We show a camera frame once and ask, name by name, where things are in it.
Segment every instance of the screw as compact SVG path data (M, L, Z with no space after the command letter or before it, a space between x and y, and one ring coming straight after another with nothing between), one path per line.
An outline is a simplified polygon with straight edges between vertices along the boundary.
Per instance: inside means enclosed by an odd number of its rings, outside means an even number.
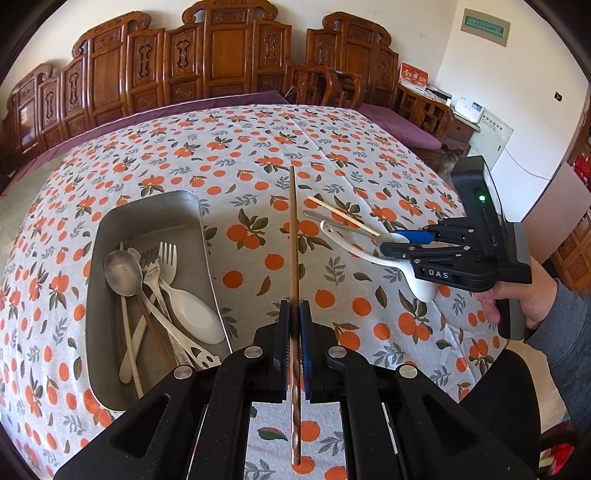
M184 380L193 375L193 369L188 365L181 365L174 369L174 377L179 380Z
M347 355L347 350L341 346L332 346L329 348L329 355L332 358L343 358L345 355Z
M398 373L401 377L404 378L414 378L418 374L418 370L414 368L412 365L403 365L398 370Z
M262 348L256 345L247 346L244 349L244 355L247 358L259 358L262 355Z

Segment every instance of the floor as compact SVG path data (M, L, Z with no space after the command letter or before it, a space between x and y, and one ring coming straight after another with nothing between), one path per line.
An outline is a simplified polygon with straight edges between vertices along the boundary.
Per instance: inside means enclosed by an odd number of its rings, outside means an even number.
M0 199L0 271L4 271L12 242L22 220L41 186L58 163L59 159L56 159L30 172ZM533 350L523 342L511 341L509 348L521 355L532 373L540 404L542 431L560 423L566 408L550 377L544 354Z

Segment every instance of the gray sleeve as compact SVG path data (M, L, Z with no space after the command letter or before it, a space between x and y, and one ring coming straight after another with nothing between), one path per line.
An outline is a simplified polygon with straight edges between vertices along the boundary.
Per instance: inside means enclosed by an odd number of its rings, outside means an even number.
M548 316L527 344L548 358L550 374L573 420L585 434L591 425L591 297L558 282Z

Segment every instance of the metal tray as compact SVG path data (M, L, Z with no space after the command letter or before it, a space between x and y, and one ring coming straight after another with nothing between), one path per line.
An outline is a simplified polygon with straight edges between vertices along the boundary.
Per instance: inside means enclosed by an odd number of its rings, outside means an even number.
M137 401L134 383L119 380L119 366L126 351L119 297L105 280L105 258L123 242L125 248L139 252L157 248L160 242L177 245L178 267L175 288L187 290L205 302L219 315L207 264L206 245L199 213L199 200L192 192L179 190L162 193L122 205L105 215L96 234L86 302L86 358L90 388L96 399L110 410L128 409ZM129 323L135 329L141 312L136 298L128 299ZM173 317L173 323L192 338ZM166 330L154 319L165 347L173 356ZM203 344L220 359L231 353L228 333L217 345ZM169 373L151 335L146 331L137 360L144 392Z

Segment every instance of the metal spoon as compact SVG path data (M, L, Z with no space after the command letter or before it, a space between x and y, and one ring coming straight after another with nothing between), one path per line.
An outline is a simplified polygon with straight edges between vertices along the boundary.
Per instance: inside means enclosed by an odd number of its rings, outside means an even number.
M164 315L148 300L142 290L143 275L138 261L132 254L123 250L111 252L105 260L105 278L111 289L124 297L137 295L154 317L180 343L189 357L202 368L221 365L220 358L193 342L183 332L170 323Z

